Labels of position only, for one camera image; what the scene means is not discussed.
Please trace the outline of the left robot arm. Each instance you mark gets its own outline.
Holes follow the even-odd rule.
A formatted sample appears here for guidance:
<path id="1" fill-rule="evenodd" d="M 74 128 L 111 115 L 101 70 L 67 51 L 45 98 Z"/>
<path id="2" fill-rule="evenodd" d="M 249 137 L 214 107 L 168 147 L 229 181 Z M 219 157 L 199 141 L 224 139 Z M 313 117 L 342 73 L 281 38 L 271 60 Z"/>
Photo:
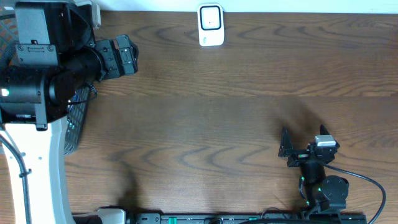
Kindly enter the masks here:
<path id="1" fill-rule="evenodd" d="M 91 1 L 2 1 L 18 39 L 1 59 L 1 144 L 17 223 L 134 223 L 125 209 L 70 210 L 64 150 L 78 90 L 135 74 L 139 49 L 126 35 L 96 41 Z"/>

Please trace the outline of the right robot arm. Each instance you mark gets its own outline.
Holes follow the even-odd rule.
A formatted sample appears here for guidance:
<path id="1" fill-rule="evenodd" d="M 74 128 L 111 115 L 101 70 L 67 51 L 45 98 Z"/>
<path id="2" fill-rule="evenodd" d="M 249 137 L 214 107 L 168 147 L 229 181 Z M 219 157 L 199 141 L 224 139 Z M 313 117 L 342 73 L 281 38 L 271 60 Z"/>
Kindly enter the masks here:
<path id="1" fill-rule="evenodd" d="M 287 158 L 288 167 L 300 169 L 299 191 L 310 207 L 308 215 L 312 212 L 339 212 L 346 208 L 349 182 L 325 172 L 326 165 L 335 159 L 339 148 L 338 142 L 323 125 L 320 126 L 320 134 L 306 149 L 294 149 L 287 129 L 282 129 L 278 156 Z"/>

